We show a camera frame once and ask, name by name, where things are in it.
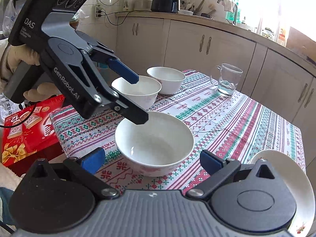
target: gray ribbed surface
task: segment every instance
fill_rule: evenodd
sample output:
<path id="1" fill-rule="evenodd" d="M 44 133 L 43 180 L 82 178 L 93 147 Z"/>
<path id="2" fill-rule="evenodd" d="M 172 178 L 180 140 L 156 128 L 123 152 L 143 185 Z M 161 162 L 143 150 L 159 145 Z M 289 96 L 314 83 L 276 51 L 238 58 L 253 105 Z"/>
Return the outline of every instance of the gray ribbed surface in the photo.
<path id="1" fill-rule="evenodd" d="M 219 224 L 203 202 L 190 201 L 180 191 L 125 191 L 114 201 L 102 201 L 84 224 L 64 233 L 40 235 L 18 230 L 14 237 L 237 237 Z M 289 237 L 281 232 L 273 237 Z"/>

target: black air fryer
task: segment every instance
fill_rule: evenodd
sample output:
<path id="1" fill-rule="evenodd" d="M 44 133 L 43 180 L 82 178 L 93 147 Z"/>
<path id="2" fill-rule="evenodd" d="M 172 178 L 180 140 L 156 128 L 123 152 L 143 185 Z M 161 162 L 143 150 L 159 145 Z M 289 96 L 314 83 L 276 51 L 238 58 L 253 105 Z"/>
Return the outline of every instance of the black air fryer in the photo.
<path id="1" fill-rule="evenodd" d="M 180 10 L 180 0 L 153 0 L 151 11 L 178 13 Z"/>

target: striped tablecloth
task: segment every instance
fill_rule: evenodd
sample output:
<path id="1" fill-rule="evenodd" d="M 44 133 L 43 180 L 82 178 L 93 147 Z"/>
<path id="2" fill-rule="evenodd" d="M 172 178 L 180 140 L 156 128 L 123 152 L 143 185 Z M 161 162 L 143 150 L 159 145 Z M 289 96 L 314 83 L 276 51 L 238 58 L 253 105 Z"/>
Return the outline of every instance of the striped tablecloth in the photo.
<path id="1" fill-rule="evenodd" d="M 305 171 L 302 136 L 297 127 L 244 94 L 221 96 L 210 78 L 202 73 L 193 70 L 184 73 L 187 78 L 181 89 L 172 96 L 159 95 L 150 109 L 176 116 L 195 136 L 192 154 L 175 171 L 156 178 L 133 171 L 114 141 L 115 129 L 122 117 L 111 110 L 89 120 L 84 120 L 71 106 L 51 114 L 66 155 L 82 157 L 103 147 L 105 164 L 96 176 L 120 191 L 129 188 L 186 192 L 209 177 L 200 166 L 199 155 L 203 149 L 242 163 L 249 163 L 261 150 L 278 150 Z"/>

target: gold ribbon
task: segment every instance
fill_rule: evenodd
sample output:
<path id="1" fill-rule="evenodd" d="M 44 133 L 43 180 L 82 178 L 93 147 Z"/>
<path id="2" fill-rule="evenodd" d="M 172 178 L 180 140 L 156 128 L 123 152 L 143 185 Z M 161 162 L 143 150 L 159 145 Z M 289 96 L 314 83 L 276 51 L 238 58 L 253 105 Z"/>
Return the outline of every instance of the gold ribbon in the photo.
<path id="1" fill-rule="evenodd" d="M 18 145 L 9 147 L 9 143 L 7 143 L 4 146 L 4 152 L 2 153 L 2 164 L 5 164 L 9 160 L 9 158 L 14 158 L 14 163 L 16 163 L 17 161 L 20 161 L 37 152 L 36 150 L 32 153 L 27 153 L 24 148 L 24 143 L 22 143 L 19 148 Z"/>

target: metal bolt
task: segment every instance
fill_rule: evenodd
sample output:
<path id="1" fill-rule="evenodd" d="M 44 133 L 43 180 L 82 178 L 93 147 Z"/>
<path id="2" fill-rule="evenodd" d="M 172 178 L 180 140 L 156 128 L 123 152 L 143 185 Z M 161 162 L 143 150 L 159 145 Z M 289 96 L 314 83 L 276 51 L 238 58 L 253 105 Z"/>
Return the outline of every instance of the metal bolt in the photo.
<path id="1" fill-rule="evenodd" d="M 188 193 L 193 197 L 201 197 L 204 195 L 204 191 L 199 189 L 191 189 L 188 191 Z"/>
<path id="2" fill-rule="evenodd" d="M 152 197 L 152 198 L 155 198 L 155 197 L 157 197 L 157 196 L 158 196 L 158 194 L 157 194 L 157 193 L 155 193 L 155 192 L 152 192 L 151 194 L 149 194 L 149 196 L 150 196 L 150 197 Z"/>
<path id="3" fill-rule="evenodd" d="M 115 97 L 119 98 L 119 94 L 118 94 L 117 92 L 113 91 L 113 95 L 114 95 Z"/>
<path id="4" fill-rule="evenodd" d="M 102 102 L 101 97 L 98 96 L 97 94 L 95 94 L 95 95 L 93 96 L 93 99 L 94 99 L 95 101 L 97 101 L 98 103 L 101 103 L 101 102 Z"/>
<path id="5" fill-rule="evenodd" d="M 103 189 L 101 190 L 101 194 L 105 197 L 113 197 L 115 195 L 117 195 L 117 190 L 112 189 L 112 188 L 107 188 L 107 189 Z"/>

